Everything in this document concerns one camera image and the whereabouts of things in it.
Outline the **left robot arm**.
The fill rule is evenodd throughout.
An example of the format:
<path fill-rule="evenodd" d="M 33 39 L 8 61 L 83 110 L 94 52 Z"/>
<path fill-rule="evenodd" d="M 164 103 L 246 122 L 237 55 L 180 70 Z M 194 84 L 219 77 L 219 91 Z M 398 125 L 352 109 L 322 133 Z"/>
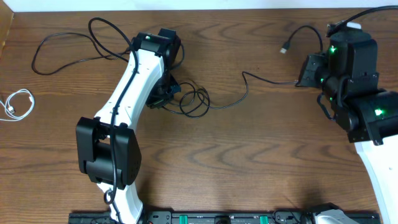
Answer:
<path fill-rule="evenodd" d="M 118 223 L 139 223 L 144 209 L 135 180 L 142 155 L 136 127 L 142 109 L 170 103 L 181 87 L 170 74 L 181 46 L 176 31 L 140 32 L 131 40 L 126 70 L 113 94 L 93 118 L 76 126 L 80 172 L 103 191 Z"/>

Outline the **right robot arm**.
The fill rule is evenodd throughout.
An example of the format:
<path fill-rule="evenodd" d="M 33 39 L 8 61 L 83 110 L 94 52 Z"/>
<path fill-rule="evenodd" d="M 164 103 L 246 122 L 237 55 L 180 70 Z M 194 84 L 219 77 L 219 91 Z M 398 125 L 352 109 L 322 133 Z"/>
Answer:
<path fill-rule="evenodd" d="M 397 92 L 378 87 L 377 42 L 360 24 L 329 27 L 327 50 L 310 54 L 297 86 L 321 91 L 329 120 L 346 131 L 368 172 L 384 223 L 397 223 Z"/>

